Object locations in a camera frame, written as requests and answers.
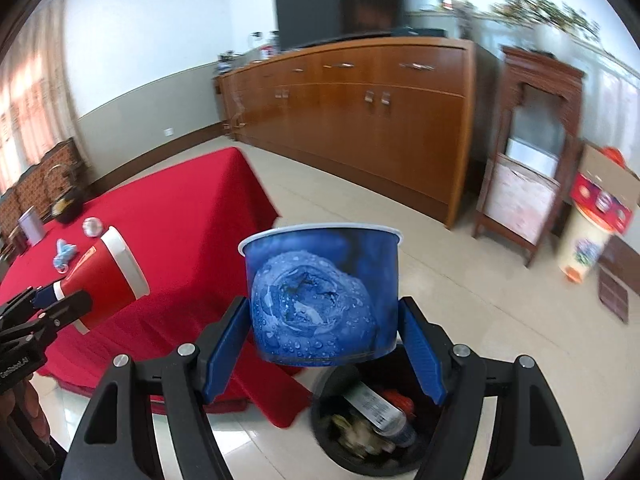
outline cardboard box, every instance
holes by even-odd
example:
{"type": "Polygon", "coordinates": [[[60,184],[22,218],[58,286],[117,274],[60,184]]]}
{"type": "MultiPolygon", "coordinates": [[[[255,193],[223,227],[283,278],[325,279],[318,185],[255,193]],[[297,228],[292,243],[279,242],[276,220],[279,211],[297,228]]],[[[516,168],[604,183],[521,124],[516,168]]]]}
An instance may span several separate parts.
{"type": "Polygon", "coordinates": [[[640,180],[586,144],[571,198],[622,234],[640,200],[640,180]]]}

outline trash can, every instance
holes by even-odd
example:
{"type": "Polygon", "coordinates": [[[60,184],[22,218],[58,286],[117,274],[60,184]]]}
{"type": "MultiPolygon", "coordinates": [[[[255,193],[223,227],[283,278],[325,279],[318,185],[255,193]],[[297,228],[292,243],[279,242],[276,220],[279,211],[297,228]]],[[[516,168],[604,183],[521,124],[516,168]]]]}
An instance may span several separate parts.
{"type": "Polygon", "coordinates": [[[560,246],[558,266],[569,280],[581,283],[602,254],[614,233],[613,227],[577,205],[571,211],[560,246]]]}
{"type": "Polygon", "coordinates": [[[426,396],[411,366],[404,346],[384,357],[345,365],[328,370],[314,391],[311,404],[311,428],[320,447],[340,467],[363,476],[389,477],[414,471],[427,455],[431,438],[436,430],[443,408],[426,396]],[[342,394],[359,381],[376,390],[392,388],[414,402],[415,418],[412,427],[416,440],[409,447],[396,447],[358,458],[339,443],[340,431],[332,423],[332,415],[348,416],[352,409],[342,394]]]}

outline television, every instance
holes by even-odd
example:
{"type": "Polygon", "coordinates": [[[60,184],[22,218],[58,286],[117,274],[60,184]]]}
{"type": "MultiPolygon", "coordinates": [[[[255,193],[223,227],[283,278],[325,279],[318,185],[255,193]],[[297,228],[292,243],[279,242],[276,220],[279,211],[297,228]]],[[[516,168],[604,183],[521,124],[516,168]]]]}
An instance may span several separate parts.
{"type": "Polygon", "coordinates": [[[404,0],[275,0],[281,50],[389,34],[404,25],[404,0]]]}

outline red paper cup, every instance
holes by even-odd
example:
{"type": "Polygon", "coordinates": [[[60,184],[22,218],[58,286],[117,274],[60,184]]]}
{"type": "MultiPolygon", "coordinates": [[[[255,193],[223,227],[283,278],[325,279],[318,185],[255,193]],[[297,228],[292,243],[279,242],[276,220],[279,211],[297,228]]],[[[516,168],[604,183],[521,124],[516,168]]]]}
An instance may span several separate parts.
{"type": "Polygon", "coordinates": [[[129,247],[115,227],[80,258],[63,280],[53,284],[57,300],[85,290],[91,296],[91,312],[73,325],[86,334],[121,308],[149,293],[149,285],[129,247]]]}

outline gray wall trim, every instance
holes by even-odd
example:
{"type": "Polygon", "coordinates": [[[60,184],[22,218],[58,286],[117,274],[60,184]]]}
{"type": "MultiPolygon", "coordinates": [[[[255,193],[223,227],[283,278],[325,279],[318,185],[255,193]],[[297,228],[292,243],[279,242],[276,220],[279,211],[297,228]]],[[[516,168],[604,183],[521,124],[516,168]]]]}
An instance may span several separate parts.
{"type": "Polygon", "coordinates": [[[78,119],[92,179],[171,140],[220,122],[213,63],[157,79],[78,119]],[[165,136],[164,130],[174,133],[165,136]]]}
{"type": "Polygon", "coordinates": [[[127,95],[131,94],[132,92],[137,92],[138,90],[140,90],[140,89],[142,89],[142,88],[144,88],[144,87],[146,87],[146,86],[153,85],[153,84],[158,83],[158,82],[160,82],[160,81],[164,81],[165,79],[172,78],[172,77],[173,77],[173,76],[175,76],[175,75],[182,74],[182,73],[185,73],[185,72],[190,72],[191,70],[200,70],[200,69],[207,68],[207,67],[209,67],[209,68],[211,69],[212,73],[213,73],[213,72],[214,72],[214,70],[216,69],[216,65],[217,65],[217,64],[218,64],[218,62],[217,62],[217,61],[214,61],[214,62],[212,62],[212,63],[205,63],[205,64],[203,64],[203,65],[192,66],[191,68],[187,68],[187,69],[185,69],[185,70],[180,70],[180,72],[174,72],[174,73],[172,73],[172,74],[169,74],[169,75],[166,75],[166,76],[164,76],[164,77],[161,77],[160,79],[155,79],[155,80],[153,80],[153,81],[150,81],[150,82],[148,82],[148,83],[145,83],[145,84],[143,84],[143,85],[141,85],[141,86],[138,86],[138,87],[136,87],[136,88],[134,88],[134,89],[132,89],[132,90],[129,90],[128,92],[124,92],[124,94],[121,94],[121,95],[119,95],[119,96],[117,96],[117,97],[114,97],[111,101],[107,101],[107,102],[105,102],[104,104],[101,104],[100,106],[98,106],[97,108],[94,108],[93,110],[89,110],[89,111],[88,111],[87,113],[85,113],[84,115],[82,115],[82,116],[78,117],[78,120],[82,119],[83,117],[87,117],[87,115],[94,113],[96,110],[100,110],[100,108],[103,108],[103,107],[105,107],[105,106],[108,106],[109,104],[113,103],[113,102],[114,102],[115,100],[117,100],[117,99],[121,99],[121,98],[123,98],[123,97],[126,97],[127,95]]]}

